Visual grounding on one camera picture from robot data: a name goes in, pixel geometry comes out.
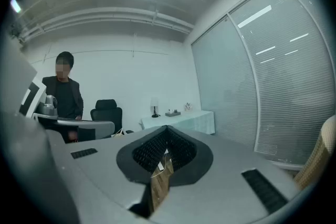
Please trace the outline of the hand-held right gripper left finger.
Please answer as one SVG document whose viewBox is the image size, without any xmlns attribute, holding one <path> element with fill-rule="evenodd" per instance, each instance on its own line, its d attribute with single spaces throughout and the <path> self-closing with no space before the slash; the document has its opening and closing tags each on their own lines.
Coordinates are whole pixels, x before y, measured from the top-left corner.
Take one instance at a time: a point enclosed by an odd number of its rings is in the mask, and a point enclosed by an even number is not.
<svg viewBox="0 0 336 224">
<path fill-rule="evenodd" d="M 145 186 L 126 179 L 116 162 L 119 149 L 156 129 L 69 144 L 58 132 L 47 131 L 54 161 L 76 205 L 80 224 L 168 224 L 157 214 L 145 219 L 129 211 L 141 201 Z"/>
</svg>

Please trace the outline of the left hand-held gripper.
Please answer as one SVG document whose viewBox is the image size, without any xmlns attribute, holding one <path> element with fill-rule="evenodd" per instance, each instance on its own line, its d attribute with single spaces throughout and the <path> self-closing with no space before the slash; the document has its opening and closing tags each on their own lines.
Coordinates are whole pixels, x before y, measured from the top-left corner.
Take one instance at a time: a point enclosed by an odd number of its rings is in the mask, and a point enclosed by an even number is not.
<svg viewBox="0 0 336 224">
<path fill-rule="evenodd" d="M 58 101 L 46 93 L 46 86 L 37 78 L 34 78 L 24 95 L 19 107 L 19 113 L 35 121 L 51 121 L 60 126 L 66 126 L 81 130 L 94 130 L 95 136 L 111 136 L 115 131 L 115 125 L 110 121 L 71 120 L 62 118 L 58 114 Z"/>
</svg>

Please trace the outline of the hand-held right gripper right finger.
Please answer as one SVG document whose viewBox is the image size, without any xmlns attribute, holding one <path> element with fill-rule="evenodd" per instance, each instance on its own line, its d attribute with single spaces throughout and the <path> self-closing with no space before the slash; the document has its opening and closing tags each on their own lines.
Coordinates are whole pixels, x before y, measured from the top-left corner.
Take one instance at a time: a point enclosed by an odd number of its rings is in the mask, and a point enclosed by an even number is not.
<svg viewBox="0 0 336 224">
<path fill-rule="evenodd" d="M 213 163 L 192 185 L 170 187 L 149 220 L 158 224 L 247 224 L 269 216 L 267 209 L 242 173 L 258 170 L 285 197 L 295 198 L 300 190 L 293 179 L 247 146 L 198 131 L 183 133 L 207 144 Z"/>
</svg>

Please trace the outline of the black office chair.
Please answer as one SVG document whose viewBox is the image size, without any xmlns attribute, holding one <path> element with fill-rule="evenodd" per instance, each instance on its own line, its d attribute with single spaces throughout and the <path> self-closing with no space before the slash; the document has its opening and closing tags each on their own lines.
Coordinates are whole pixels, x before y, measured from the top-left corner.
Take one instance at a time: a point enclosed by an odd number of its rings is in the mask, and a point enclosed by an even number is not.
<svg viewBox="0 0 336 224">
<path fill-rule="evenodd" d="M 114 99 L 98 100 L 96 102 L 95 108 L 90 111 L 90 115 L 93 121 L 113 122 L 115 125 L 115 131 L 113 134 L 116 134 L 118 130 L 123 128 L 122 125 L 123 111 L 120 107 L 117 106 L 117 103 Z M 125 135 L 133 133 L 133 131 L 125 130 L 123 128 L 123 133 Z"/>
</svg>

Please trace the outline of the black round object on table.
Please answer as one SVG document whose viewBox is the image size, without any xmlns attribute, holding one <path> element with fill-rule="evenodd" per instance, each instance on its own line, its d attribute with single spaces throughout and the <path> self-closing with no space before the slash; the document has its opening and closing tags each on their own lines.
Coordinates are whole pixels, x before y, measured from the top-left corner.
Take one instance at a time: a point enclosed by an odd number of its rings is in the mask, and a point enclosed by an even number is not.
<svg viewBox="0 0 336 224">
<path fill-rule="evenodd" d="M 158 118 L 160 116 L 156 111 L 156 109 L 158 108 L 158 105 L 159 105 L 158 98 L 152 97 L 151 103 L 150 103 L 150 108 L 151 110 L 153 110 L 152 118 Z"/>
</svg>

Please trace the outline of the light blue tablecloth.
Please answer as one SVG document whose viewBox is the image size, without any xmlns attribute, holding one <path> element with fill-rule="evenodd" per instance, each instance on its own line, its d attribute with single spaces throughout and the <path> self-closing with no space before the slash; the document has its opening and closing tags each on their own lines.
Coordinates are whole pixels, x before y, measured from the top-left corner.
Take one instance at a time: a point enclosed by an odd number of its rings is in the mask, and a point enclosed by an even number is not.
<svg viewBox="0 0 336 224">
<path fill-rule="evenodd" d="M 184 111 L 177 116 L 147 117 L 142 118 L 140 124 L 143 130 L 156 126 L 171 125 L 209 135 L 215 133 L 214 112 L 212 111 Z"/>
</svg>

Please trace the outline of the beige woven chair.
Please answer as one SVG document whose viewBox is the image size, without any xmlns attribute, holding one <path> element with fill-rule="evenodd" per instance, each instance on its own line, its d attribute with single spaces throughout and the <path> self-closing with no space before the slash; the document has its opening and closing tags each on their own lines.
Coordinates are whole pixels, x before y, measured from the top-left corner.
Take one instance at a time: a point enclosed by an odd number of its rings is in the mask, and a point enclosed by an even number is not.
<svg viewBox="0 0 336 224">
<path fill-rule="evenodd" d="M 336 147 L 336 115 L 328 118 L 320 130 L 315 147 L 294 180 L 301 190 L 315 184 L 323 174 Z"/>
</svg>

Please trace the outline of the white ceiling pipes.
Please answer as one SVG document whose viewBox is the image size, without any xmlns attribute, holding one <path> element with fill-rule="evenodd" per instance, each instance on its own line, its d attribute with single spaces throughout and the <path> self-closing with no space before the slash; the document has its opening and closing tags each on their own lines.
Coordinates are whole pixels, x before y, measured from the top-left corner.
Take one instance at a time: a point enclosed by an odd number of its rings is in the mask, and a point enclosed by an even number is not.
<svg viewBox="0 0 336 224">
<path fill-rule="evenodd" d="M 153 12 L 137 8 L 101 7 L 78 10 L 56 16 L 41 23 L 36 23 L 31 28 L 23 29 L 18 36 L 18 39 L 22 42 L 27 42 L 37 36 L 51 31 L 70 26 L 99 22 L 131 22 L 149 24 L 151 26 L 159 26 L 184 34 L 189 34 L 194 28 L 193 24 L 159 13 L 158 10 Z"/>
</svg>

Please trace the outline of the white window blinds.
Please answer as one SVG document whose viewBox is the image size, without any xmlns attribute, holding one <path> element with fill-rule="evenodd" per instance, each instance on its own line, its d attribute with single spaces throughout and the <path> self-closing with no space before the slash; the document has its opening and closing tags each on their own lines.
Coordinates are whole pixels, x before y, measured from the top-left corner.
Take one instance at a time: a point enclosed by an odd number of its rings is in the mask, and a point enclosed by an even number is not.
<svg viewBox="0 0 336 224">
<path fill-rule="evenodd" d="M 244 0 L 192 52 L 215 134 L 301 169 L 336 114 L 336 25 L 324 0 Z"/>
</svg>

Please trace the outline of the ceiling light panel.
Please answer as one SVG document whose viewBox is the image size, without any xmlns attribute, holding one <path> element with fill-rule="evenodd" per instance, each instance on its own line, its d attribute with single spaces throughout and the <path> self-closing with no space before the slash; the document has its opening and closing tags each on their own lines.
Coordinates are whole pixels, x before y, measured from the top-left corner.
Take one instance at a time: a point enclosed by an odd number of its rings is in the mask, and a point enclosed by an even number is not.
<svg viewBox="0 0 336 224">
<path fill-rule="evenodd" d="M 17 0 L 10 0 L 10 5 L 16 13 L 21 12 L 22 9 L 21 9 L 20 5 L 18 4 Z"/>
</svg>

